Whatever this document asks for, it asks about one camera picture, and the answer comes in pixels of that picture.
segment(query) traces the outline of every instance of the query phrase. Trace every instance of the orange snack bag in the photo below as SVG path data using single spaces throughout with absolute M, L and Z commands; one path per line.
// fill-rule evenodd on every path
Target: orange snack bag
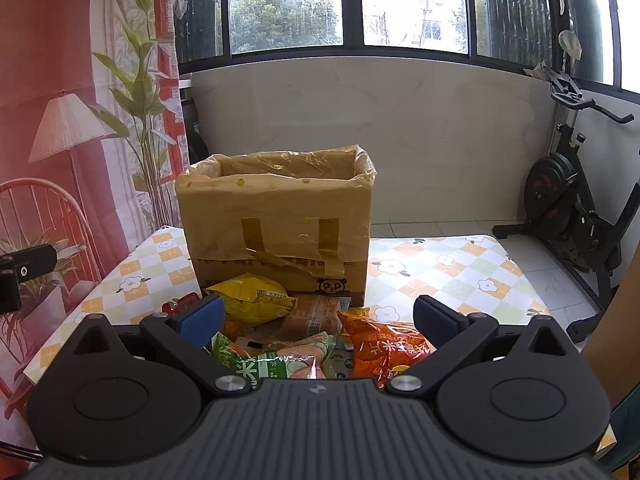
M 338 312 L 353 342 L 353 377 L 373 377 L 379 388 L 429 355 L 435 347 L 413 323 L 380 323 Z

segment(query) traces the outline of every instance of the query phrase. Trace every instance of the handlebar grip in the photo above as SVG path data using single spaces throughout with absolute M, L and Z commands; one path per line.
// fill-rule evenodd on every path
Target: handlebar grip
M 603 108 L 600 105 L 597 105 L 596 103 L 594 103 L 591 108 L 593 108 L 597 112 L 600 112 L 601 114 L 606 115 L 609 119 L 616 121 L 618 124 L 627 124 L 635 119 L 633 114 L 625 115 L 624 117 L 618 117 L 617 115 L 612 114 L 611 112 L 609 112 L 609 110 Z
M 571 110 L 584 110 L 585 108 L 591 108 L 596 105 L 596 101 L 593 99 L 587 99 L 586 101 L 575 101 L 573 99 L 569 99 L 561 94 L 557 94 L 556 92 L 551 92 L 551 98 L 554 101 L 559 102 L 561 105 L 570 108 Z

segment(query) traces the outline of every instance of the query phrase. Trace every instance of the metal screw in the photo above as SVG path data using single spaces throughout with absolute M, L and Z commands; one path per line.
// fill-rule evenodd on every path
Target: metal screw
M 215 384 L 223 392 L 237 392 L 246 386 L 246 379 L 239 375 L 223 375 L 216 379 Z
M 413 375 L 398 375 L 391 379 L 391 387 L 400 392 L 414 392 L 422 387 L 422 381 Z

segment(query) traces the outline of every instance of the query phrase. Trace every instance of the window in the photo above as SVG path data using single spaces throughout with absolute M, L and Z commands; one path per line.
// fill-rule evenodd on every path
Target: window
M 570 30 L 582 45 L 580 61 L 572 60 L 572 75 L 613 85 L 613 35 L 609 0 L 566 0 Z
M 184 6 L 186 10 L 180 16 Z M 174 7 L 175 50 L 178 63 L 221 56 L 220 0 L 174 0 Z
M 362 19 L 367 45 L 468 52 L 465 0 L 362 0 Z
M 342 44 L 341 0 L 229 0 L 231 53 Z
M 478 54 L 534 66 L 552 61 L 548 0 L 475 0 Z
M 640 93 L 640 0 L 617 0 L 620 22 L 622 88 Z

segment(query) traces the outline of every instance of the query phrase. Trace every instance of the printed curtain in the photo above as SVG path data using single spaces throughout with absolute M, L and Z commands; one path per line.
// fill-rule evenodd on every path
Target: printed curtain
M 188 163 L 172 0 L 0 2 L 0 254 L 52 244 L 54 272 L 0 316 L 0 439 L 34 447 L 31 357 L 162 225 Z M 26 464 L 0 457 L 0 478 Z

